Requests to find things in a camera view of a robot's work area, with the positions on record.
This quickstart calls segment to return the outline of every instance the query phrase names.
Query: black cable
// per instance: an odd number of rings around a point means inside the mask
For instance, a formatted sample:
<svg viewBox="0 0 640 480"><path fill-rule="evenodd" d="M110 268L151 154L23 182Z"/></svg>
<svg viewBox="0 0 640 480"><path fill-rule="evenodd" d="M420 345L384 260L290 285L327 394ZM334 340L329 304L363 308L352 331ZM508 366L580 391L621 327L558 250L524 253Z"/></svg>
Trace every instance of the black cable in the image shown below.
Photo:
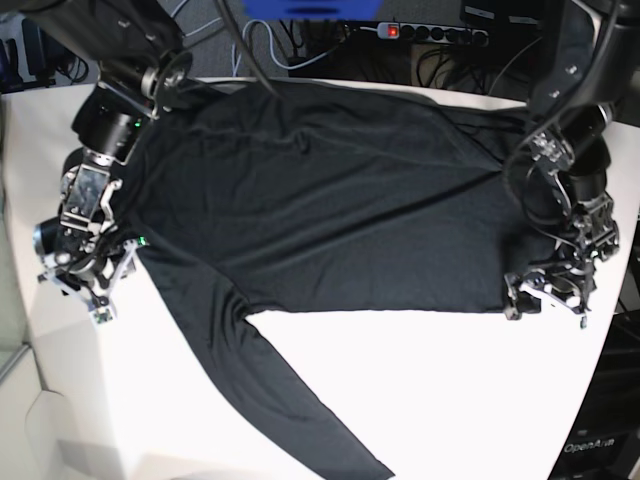
<svg viewBox="0 0 640 480"><path fill-rule="evenodd" d="M533 165L531 165L531 168L529 168L529 171L527 172L527 176L525 177L524 187L522 188L522 195L520 197L520 207L522 208L522 213L524 215L524 218L538 233L541 233L542 235L552 238L553 240L557 240L558 242L564 243L565 245L569 245L573 247L575 250L579 250L578 246L572 241L567 240L566 238L562 238L551 232L547 232L546 230L543 230L542 228L540 228L539 224L535 222L534 219L531 217L531 212L529 211L529 207L527 206L525 196L527 191L529 190L531 175L536 170L537 166L538 166L537 162L534 162Z"/></svg>
<svg viewBox="0 0 640 480"><path fill-rule="evenodd" d="M471 65L467 63L458 63L455 67L451 69L450 75L447 77L446 81L442 85L444 90L449 90L449 88L456 86L462 80L469 76Z"/></svg>
<svg viewBox="0 0 640 480"><path fill-rule="evenodd" d="M474 83L476 84L476 87L478 88L478 90L480 90L480 94L486 95L487 91L485 90L485 80L487 78L487 75L486 75L486 72L483 72L482 81L480 81L480 78L478 78L476 76L476 69L477 68L478 68L477 65L472 66L469 69L469 74L471 75L471 78L473 79Z"/></svg>
<svg viewBox="0 0 640 480"><path fill-rule="evenodd" d="M63 77L67 78L71 85L84 82L89 76L89 64L78 56L73 57L73 61L67 61L56 67Z"/></svg>
<svg viewBox="0 0 640 480"><path fill-rule="evenodd" d="M291 48L293 49L293 55L298 56L298 49L304 46L304 41L301 41L299 44L296 42L296 39L293 35L293 20L289 22L289 27L282 20L279 20L280 26L286 33L287 37L289 37L289 42L291 42Z"/></svg>
<svg viewBox="0 0 640 480"><path fill-rule="evenodd" d="M429 60L430 58L433 58L436 56L440 57L438 59L438 62L440 62L440 59L442 58L443 55L444 55L444 47L440 47L438 50L431 50L429 52L423 53L420 56L420 58L418 59L418 62L416 63L416 78L418 80L418 85L420 85L421 87L427 86L425 83L422 82L422 76L420 75L420 67L422 67L422 64L427 60Z"/></svg>
<svg viewBox="0 0 640 480"><path fill-rule="evenodd" d="M628 317L629 316L629 309L627 308L627 306L624 304L624 302L621 299L618 299L618 305L620 305L620 308L622 308L622 311Z"/></svg>
<svg viewBox="0 0 640 480"><path fill-rule="evenodd" d="M436 76L438 75L438 72L440 71L440 69L450 61L451 61L451 58L445 58L443 60L438 61L436 68L433 69L433 71L431 72L431 75L429 75L429 78L427 79L427 85L426 85L427 88L431 88L431 85L433 84L433 81L436 79Z"/></svg>
<svg viewBox="0 0 640 480"><path fill-rule="evenodd" d="M260 65L258 65L258 62L256 61L256 57L253 56L253 53L251 52L251 50L249 50L249 47L247 46L244 39L242 38L242 33L240 32L240 29L238 28L238 24L236 23L236 20L233 17L233 14L231 13L231 9L229 8L229 4L227 3L227 0L213 0L213 1L218 7L218 13L220 14L220 17L222 17L222 21L224 22L224 25L227 31L229 32L229 35L231 35L231 38L237 45L238 49L244 55L244 58L247 64L249 65L249 69L251 70L251 72L253 72L253 74L256 76L258 81L264 86L264 88L271 95L279 98L280 95L276 91L275 86L273 85L271 80L269 80L269 77L264 73L264 70L262 70Z"/></svg>
<svg viewBox="0 0 640 480"><path fill-rule="evenodd" d="M433 85L434 85L434 87L435 87L435 88L442 89L442 88L444 87L444 84L446 83L446 81L447 81L447 80L446 80L446 79L444 79L444 80L443 80L443 82L442 82L442 83L440 83L440 86L438 86L438 81L439 81L439 80L440 80L440 78L441 78L441 77L443 77L444 75L450 75L450 74L451 74L451 70L445 70L444 72L440 72L440 73L438 74L438 76L437 76L437 77L435 78L435 80L433 81L433 82L434 82L434 83L433 83Z"/></svg>
<svg viewBox="0 0 640 480"><path fill-rule="evenodd" d="M502 171L502 173L503 173L503 175L502 175L503 184L505 186L507 194L516 203L520 202L520 197L518 196L518 194L515 192L515 190L513 188L513 185L511 183L511 178L510 178L509 174L513 170L513 166L515 165L516 161L518 160L520 152L522 152L522 150L525 147L529 146L530 142L535 137L540 135L542 132L547 130L549 127L551 127L554 123L556 123L558 121L558 119L570 107L570 105L573 102L573 100L575 98L578 98L579 95L582 93L582 90L585 88L585 84L586 84L587 79L590 78L590 73L592 71L597 70L597 69L599 69L601 67L602 62L604 61L604 56L608 51L609 45L611 44L611 38L613 36L613 32L615 30L615 27L616 27L616 24L617 24L617 21L618 21L618 16L619 16L619 13L620 13L621 1L622 0L614 0L613 3L612 3L611 11L610 11L610 14L609 14L609 23L607 24L607 29L605 30L602 43L598 47L598 50L597 50L596 55L595 55L595 59L592 62L591 66L589 67L589 71L588 71L587 75L584 76L583 80L580 82L580 84L577 87L575 87L573 89L572 92L570 92L568 95L565 96L565 99L564 99L563 102L559 103L554 109L552 109L551 113L549 114L548 118L545 121L543 121L541 124L539 124L538 127L536 127L533 131L531 131L525 138L523 138L520 141L518 146L514 149L512 154L505 161L504 169Z"/></svg>

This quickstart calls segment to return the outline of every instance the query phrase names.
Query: wire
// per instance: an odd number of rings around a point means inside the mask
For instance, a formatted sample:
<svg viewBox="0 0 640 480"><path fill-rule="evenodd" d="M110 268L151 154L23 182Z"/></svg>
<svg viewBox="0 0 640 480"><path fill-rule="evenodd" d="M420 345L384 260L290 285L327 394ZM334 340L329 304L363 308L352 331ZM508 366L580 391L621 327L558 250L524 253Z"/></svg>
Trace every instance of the wire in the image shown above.
<svg viewBox="0 0 640 480"><path fill-rule="evenodd" d="M187 51L188 50L193 50L194 48L196 48L201 43L204 43L207 40L211 40L213 37L216 37L216 36L220 35L220 33L222 33L223 31L224 31L224 26L222 26L220 28L216 28L213 32L206 34L205 36L203 36L199 40L196 40L195 42L193 42L191 45L185 47L185 50L187 50Z"/></svg>
<svg viewBox="0 0 640 480"><path fill-rule="evenodd" d="M482 81L480 81L480 79L476 76L476 68L478 68L476 65L469 68L469 74L471 75L471 78L476 84L476 86L473 89L473 92L475 93L477 88L478 90L480 90L480 94L486 95L487 91L485 90L485 81L487 79L487 72L481 68L481 73L483 75L482 75Z"/></svg>
<svg viewBox="0 0 640 480"><path fill-rule="evenodd" d="M447 79L444 78L444 80L442 80L442 83L440 83L440 86L438 86L438 82L440 81L441 78L443 78L445 75L450 75L451 72L453 71L453 68L450 68L449 70L445 70L444 72L440 72L438 74L438 76L435 78L434 80L434 86L437 89L442 89L444 87L444 84L446 83Z"/></svg>
<svg viewBox="0 0 640 480"><path fill-rule="evenodd" d="M450 61L451 61L451 58L443 59L442 55L440 55L440 59L438 60L438 64L436 65L436 68L434 68L433 71L431 72L431 75L429 75L429 79L427 80L427 83L426 83L425 87L431 88L431 84L435 80L435 78L438 75L438 72L440 71L440 69L442 67L444 67Z"/></svg>
<svg viewBox="0 0 640 480"><path fill-rule="evenodd" d="M620 305L620 308L622 308L622 311L625 313L625 315L627 315L627 317L629 316L629 309L627 308L627 306L624 304L624 302L620 299L618 299L618 305Z"/></svg>
<svg viewBox="0 0 640 480"><path fill-rule="evenodd" d="M178 6L176 8L174 8L173 11L171 12L171 18L176 18L178 13L180 13L180 10L182 10L184 8L184 6L189 2L190 2L190 0L182 0L178 4Z"/></svg>
<svg viewBox="0 0 640 480"><path fill-rule="evenodd" d="M73 63L68 62L64 66L58 66L56 72L66 77L71 85L76 85L84 82L89 76L89 64L84 59L75 56Z"/></svg>
<svg viewBox="0 0 640 480"><path fill-rule="evenodd" d="M231 13L231 9L229 8L229 4L227 3L227 0L213 0L213 1L217 5L218 12L222 17L224 25L227 28L227 31L229 32L229 34L231 35L231 38L234 41L232 51L235 52L236 45L237 45L237 47L240 48L240 51L247 58L247 63L249 64L249 68L255 74L258 81L264 86L264 88L271 95L275 97L279 97L280 95L278 95L278 92L276 91L273 83L271 83L271 81L269 80L269 77L264 73L264 70L262 70L260 65L258 65L256 58L253 56L253 53L251 53L251 50L249 50L249 47L244 41L244 38L240 33L240 29L238 28L238 24L236 23L235 18L233 18L233 14ZM273 52L273 42L271 42L271 51Z"/></svg>
<svg viewBox="0 0 640 480"><path fill-rule="evenodd" d="M418 62L416 63L416 78L418 80L418 85L420 85L421 87L427 86L425 83L422 82L422 76L420 75L420 67L422 67L422 64L435 56L439 56L438 63L440 63L442 61L444 51L445 51L444 47L440 47L438 50L431 50L429 52L423 53L420 56L420 58L418 59Z"/></svg>
<svg viewBox="0 0 640 480"><path fill-rule="evenodd" d="M251 25L251 28L249 29L249 31L247 32L247 36L245 37L247 39L247 45L249 46L251 51L253 51L253 32L255 31L256 27L258 27L258 25L256 24ZM280 50L280 53L282 54L282 56L284 58L288 58L289 53L287 52L286 48L284 47L284 44L280 40L280 37L278 37L278 35L275 35L275 31L274 31L273 39L276 42L276 47L278 47L278 50Z"/></svg>
<svg viewBox="0 0 640 480"><path fill-rule="evenodd" d="M298 56L298 49L304 47L304 41L301 41L299 44L296 42L295 37L293 36L293 20L289 22L289 26L280 20L280 26L286 33L287 37L289 37L289 41L291 42L291 48L293 49L293 55L295 57Z"/></svg>
<svg viewBox="0 0 640 480"><path fill-rule="evenodd" d="M520 50L518 53L516 53L516 55L509 60L509 63L507 63L504 68L500 71L500 73L498 74L498 76L496 77L496 79L493 81L493 83L491 84L491 88L489 88L489 93L487 93L488 96L491 96L491 94L493 93L493 91L496 88L496 85L498 85L498 82L500 81L500 79L502 78L502 76L507 72L507 70L509 70L509 68L511 68L511 65L513 65L513 63L520 58L522 55L524 55L526 53L527 50L529 50L531 47L533 47L535 44L537 44L540 40L542 40L542 37L538 37L536 38L533 42L531 42L529 45L527 45L526 47L524 47L522 50Z"/></svg>
<svg viewBox="0 0 640 480"><path fill-rule="evenodd" d="M323 58L327 57L328 55L330 55L331 53L333 53L339 46L336 45L335 47L333 47L331 50L328 50L320 55L318 55L317 57L313 57L310 60L307 60L306 62L300 63L298 65L285 65L282 62L280 62L280 60L278 60L278 58L276 57L276 52L275 52L275 48L274 48L274 37L275 34L273 33L273 29L271 28L271 25L269 25L267 22L265 22L264 20L250 20L249 22L247 22L247 24L244 26L244 29L242 31L242 39L243 41L246 41L246 36L247 36L247 32L249 31L249 27L251 27L254 24L260 24L260 25L264 25L265 28L267 29L267 32L269 34L269 53L271 54L271 59L273 60L273 63L275 63L278 67L284 69L284 70L298 70L300 68L304 68L307 67L309 65L311 65L312 63L317 62L318 60L322 60ZM240 69L240 63L242 62L242 54L240 54L238 56L238 59L236 60L236 45L234 44L231 47L231 76L232 77L237 77L238 76L238 70Z"/></svg>
<svg viewBox="0 0 640 480"><path fill-rule="evenodd" d="M531 168L529 168L529 171L527 172L527 176L525 178L524 181L524 188L522 189L522 196L520 197L520 206L522 207L522 213L524 215L524 218L527 220L527 222L529 222L529 224L538 232L541 233L542 235L545 235L553 240L556 240L560 243L564 243L565 245L569 245L570 247L573 247L575 250L579 250L578 246L567 240L566 238L562 238L558 235L555 235L551 232L547 232L546 230L543 230L542 228L540 228L540 226L533 221L533 219L531 218L531 213L529 212L529 207L527 206L527 202L525 200L525 194L528 191L528 187L529 187L529 183L531 181L531 175L533 174L533 172L536 170L538 166L537 162L534 162L533 165L531 165Z"/></svg>
<svg viewBox="0 0 640 480"><path fill-rule="evenodd" d="M206 30L207 28L209 28L211 25L214 25L214 24L218 23L220 20L222 20L222 17L214 18L210 22L207 22L204 25L202 25L201 27L196 28L194 31L189 32L189 33L185 33L184 38L189 38L189 37L192 37L194 35L197 35L201 31Z"/></svg>

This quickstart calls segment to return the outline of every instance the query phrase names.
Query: robotic hand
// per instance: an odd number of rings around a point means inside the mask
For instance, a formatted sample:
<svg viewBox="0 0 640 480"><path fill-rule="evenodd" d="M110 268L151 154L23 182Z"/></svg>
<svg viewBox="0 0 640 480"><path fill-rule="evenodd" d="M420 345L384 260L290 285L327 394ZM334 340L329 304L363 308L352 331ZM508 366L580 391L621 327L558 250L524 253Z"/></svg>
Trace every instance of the robotic hand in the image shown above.
<svg viewBox="0 0 640 480"><path fill-rule="evenodd" d="M613 201L606 192L610 158L600 135L637 64L629 53L640 52L640 0L547 4L546 63L529 101L531 132L506 162L504 176L507 190L531 217L524 191L537 170L553 189L562 219L553 230L531 219L558 248L552 258L505 276L506 314L515 320L540 312L547 298L578 315L585 327L595 262L618 250ZM127 164L160 115L192 105L188 95L178 95L191 82L191 56L179 27L155 0L3 1L0 11L11 10L100 65L100 80L73 125L84 146L82 158L64 173L59 215L36 228L34 244L45 267L41 280L82 299L102 323L115 315L109 300L115 284L146 244L144 238L113 240L123 217L115 218L111 206L122 186L112 167ZM523 155L532 166L517 192L513 166Z"/></svg>

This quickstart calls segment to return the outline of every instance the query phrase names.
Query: screw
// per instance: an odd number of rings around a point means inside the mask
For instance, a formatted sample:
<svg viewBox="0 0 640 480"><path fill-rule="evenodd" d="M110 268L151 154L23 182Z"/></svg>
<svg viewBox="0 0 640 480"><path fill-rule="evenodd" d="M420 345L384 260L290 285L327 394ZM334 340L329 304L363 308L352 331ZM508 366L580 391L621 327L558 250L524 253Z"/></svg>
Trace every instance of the screw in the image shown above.
<svg viewBox="0 0 640 480"><path fill-rule="evenodd" d="M64 253L58 253L55 256L56 259L56 263L58 265L66 265L67 263L69 263L71 261L71 255L64 252Z"/></svg>
<svg viewBox="0 0 640 480"><path fill-rule="evenodd" d="M171 72L167 78L164 80L164 86L167 88L173 88L177 86L182 80L184 80L185 73L184 70L176 70Z"/></svg>

